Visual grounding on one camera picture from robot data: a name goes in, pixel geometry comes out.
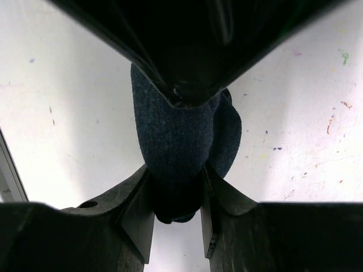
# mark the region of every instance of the denim fabric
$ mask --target denim fabric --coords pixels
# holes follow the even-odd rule
[[[175,109],[135,65],[131,80],[154,212],[166,224],[189,221],[201,206],[203,165],[210,163],[225,177],[233,164],[242,133],[239,115],[228,90],[201,107]]]

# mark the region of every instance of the dark blue cloth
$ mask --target dark blue cloth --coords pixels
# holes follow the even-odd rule
[[[202,202],[200,173],[208,162],[225,177],[242,133],[228,90],[193,109],[171,107],[135,65],[131,67],[138,140],[152,175],[157,218],[166,224],[193,218]]]

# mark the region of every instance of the stain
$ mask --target stain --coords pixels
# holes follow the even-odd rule
[[[293,54],[294,54],[295,57],[298,57],[298,56],[302,55],[302,53],[299,50],[294,50]]]
[[[292,190],[286,197],[285,200],[294,195],[295,190]]]
[[[344,59],[343,65],[346,65],[347,64],[347,60],[349,58],[349,54],[347,52],[345,52],[344,50],[341,50],[341,49],[339,49],[338,51],[340,52],[341,57]]]
[[[351,109],[351,107],[353,107],[352,105],[350,105],[350,103],[345,102],[345,101],[341,101],[341,103],[346,106],[348,109]]]
[[[76,160],[74,157],[72,157],[71,155],[69,155],[69,154],[67,154],[68,155],[68,157],[70,157],[72,160],[74,160],[76,163],[79,163],[79,164],[81,164],[78,160]]]
[[[10,81],[9,81],[9,84],[5,84],[5,85],[3,85],[3,84],[0,84],[0,88],[1,89],[5,89],[5,88],[19,88],[19,87],[22,87],[23,85],[22,84],[13,84],[13,85],[11,85],[10,84]]]
[[[53,11],[47,11],[47,10],[36,10],[36,14],[44,14],[44,15],[52,15],[55,12]]]
[[[348,32],[345,28],[338,28],[337,31],[343,34],[346,34]]]
[[[329,125],[327,127],[327,134],[330,135],[330,126],[331,126],[331,123],[333,122],[334,120],[334,114],[331,116],[331,119],[329,119]]]

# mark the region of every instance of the paint speck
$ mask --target paint speck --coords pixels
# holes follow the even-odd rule
[[[3,84],[0,84],[0,88],[1,89],[5,89],[5,88],[19,88],[19,87],[22,87],[23,85],[22,84],[10,84],[10,81],[9,81],[9,84],[6,84],[6,85],[3,85]]]
[[[286,197],[285,200],[294,195],[295,190],[292,190]]]
[[[340,33],[343,33],[343,34],[347,33],[347,30],[344,29],[344,28],[338,28],[337,31],[340,32]]]
[[[302,55],[302,53],[299,50],[294,50],[293,54],[294,54],[295,57],[298,57],[298,56]]]
[[[349,54],[341,49],[339,49],[339,52],[341,54],[341,57],[344,59],[343,61],[343,65],[346,65],[347,64],[347,60],[349,58]]]
[[[350,103],[345,102],[345,101],[341,101],[341,103],[346,106],[348,109],[351,109],[351,107],[353,107],[352,105],[350,105]]]

